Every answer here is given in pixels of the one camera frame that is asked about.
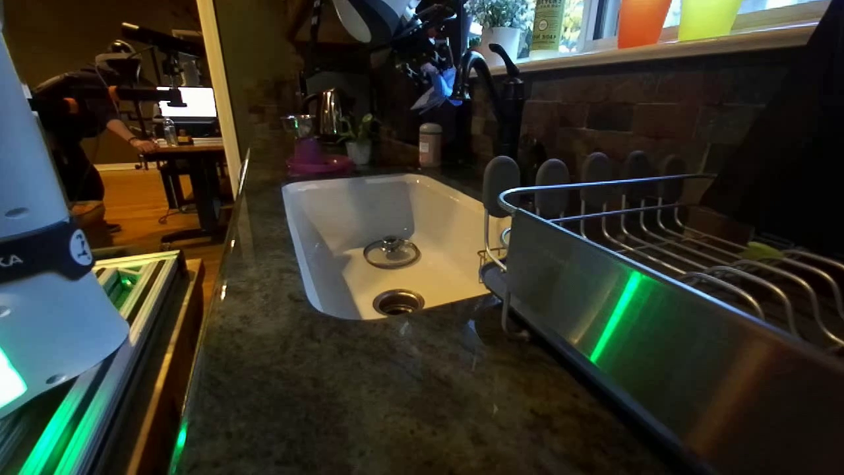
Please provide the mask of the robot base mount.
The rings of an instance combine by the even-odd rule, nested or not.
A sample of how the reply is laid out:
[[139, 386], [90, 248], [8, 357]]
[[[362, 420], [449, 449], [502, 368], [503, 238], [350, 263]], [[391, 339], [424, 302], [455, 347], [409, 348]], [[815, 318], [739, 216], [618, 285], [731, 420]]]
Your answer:
[[178, 250], [102, 258], [130, 324], [106, 362], [3, 420], [0, 475], [169, 475], [202, 324], [202, 262]]

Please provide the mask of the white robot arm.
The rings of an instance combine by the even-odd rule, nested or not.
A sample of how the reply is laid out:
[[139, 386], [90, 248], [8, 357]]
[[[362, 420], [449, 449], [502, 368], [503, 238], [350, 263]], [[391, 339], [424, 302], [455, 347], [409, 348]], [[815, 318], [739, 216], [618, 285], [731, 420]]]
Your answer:
[[0, 415], [91, 369], [130, 339], [70, 223], [36, 117], [0, 39]]

